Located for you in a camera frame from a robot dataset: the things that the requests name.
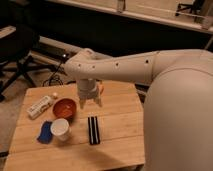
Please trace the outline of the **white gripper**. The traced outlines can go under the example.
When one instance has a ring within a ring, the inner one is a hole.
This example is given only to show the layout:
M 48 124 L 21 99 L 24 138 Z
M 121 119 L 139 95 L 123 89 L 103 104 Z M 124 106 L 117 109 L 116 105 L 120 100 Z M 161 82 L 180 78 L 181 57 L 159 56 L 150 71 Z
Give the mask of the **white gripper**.
M 93 98 L 94 102 L 99 107 L 102 107 L 102 100 L 100 97 L 97 97 L 99 90 L 97 82 L 94 79 L 79 79 L 76 81 L 76 83 L 79 95 L 79 105 L 81 109 L 83 109 L 84 105 L 86 104 L 85 99 L 93 99 Z

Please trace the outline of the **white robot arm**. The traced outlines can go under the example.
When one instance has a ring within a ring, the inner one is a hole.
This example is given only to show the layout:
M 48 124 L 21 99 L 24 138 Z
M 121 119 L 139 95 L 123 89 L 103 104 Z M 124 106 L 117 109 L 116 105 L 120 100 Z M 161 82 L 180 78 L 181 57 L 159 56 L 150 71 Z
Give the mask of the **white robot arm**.
M 99 96 L 98 80 L 146 85 L 144 171 L 213 171 L 213 53 L 161 50 L 100 58 L 83 49 L 66 61 L 80 102 Z

